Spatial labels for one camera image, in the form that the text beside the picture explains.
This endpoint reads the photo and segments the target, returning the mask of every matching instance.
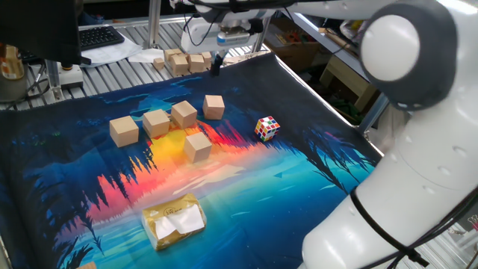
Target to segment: wooden cube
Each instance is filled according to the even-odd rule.
[[[204,68],[211,68],[211,53],[210,52],[203,52],[201,53],[202,57],[204,58]]]
[[[156,58],[152,62],[152,65],[156,68],[157,71],[164,68],[164,59],[163,58]]]
[[[131,116],[110,120],[110,136],[118,147],[136,143],[139,135],[140,129]]]
[[[173,55],[171,57],[171,67],[175,75],[188,75],[188,68],[186,57],[180,55]]]
[[[185,129],[196,123],[197,110],[187,101],[175,104],[171,108],[171,118],[181,129]]]
[[[189,55],[189,72],[204,72],[204,58],[202,55]]]
[[[209,158],[211,149],[211,142],[201,132],[186,137],[184,142],[184,152],[193,163]]]
[[[206,96],[202,111],[207,120],[221,120],[224,114],[224,101],[222,96]]]
[[[166,58],[166,61],[171,61],[171,57],[173,55],[178,55],[181,53],[182,53],[181,49],[168,49],[164,51],[164,57]]]
[[[96,264],[94,262],[90,262],[88,264],[85,264],[77,269],[96,269]]]
[[[143,128],[150,138],[165,135],[170,130],[170,119],[161,109],[143,115]]]

